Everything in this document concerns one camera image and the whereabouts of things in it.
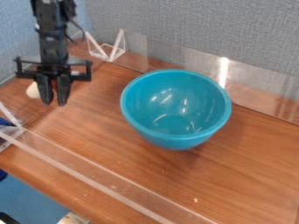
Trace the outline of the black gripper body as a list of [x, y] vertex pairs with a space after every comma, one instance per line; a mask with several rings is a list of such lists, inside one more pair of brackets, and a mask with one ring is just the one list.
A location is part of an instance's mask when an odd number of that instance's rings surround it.
[[33, 79], [37, 74], [44, 74], [56, 79], [61, 74], [68, 74], [72, 81], [91, 81], [92, 62], [85, 59], [69, 57], [63, 65], [33, 62], [25, 64], [20, 56], [15, 58], [16, 76], [19, 78]]

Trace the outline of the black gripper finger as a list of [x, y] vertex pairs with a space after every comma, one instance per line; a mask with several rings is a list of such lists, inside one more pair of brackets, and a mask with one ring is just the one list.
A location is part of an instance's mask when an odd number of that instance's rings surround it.
[[45, 105], [49, 105], [53, 97], [51, 79], [47, 75], [39, 73], [35, 77], [35, 81], [37, 84], [41, 101]]
[[71, 76], [63, 73], [57, 77], [57, 96], [60, 106], [64, 106], [67, 104], [69, 94], [71, 94]]

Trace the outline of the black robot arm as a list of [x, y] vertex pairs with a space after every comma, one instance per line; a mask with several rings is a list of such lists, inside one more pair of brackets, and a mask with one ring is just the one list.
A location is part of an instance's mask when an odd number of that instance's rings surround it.
[[73, 0], [31, 0], [31, 6], [36, 17], [40, 58], [15, 58], [16, 77], [35, 80], [45, 105], [52, 102], [52, 82], [56, 81], [57, 101], [59, 105], [64, 106], [71, 95], [71, 83], [91, 81], [92, 62], [71, 58], [68, 52], [67, 41], [75, 42], [67, 33], [68, 23], [83, 30], [73, 21], [76, 4]]

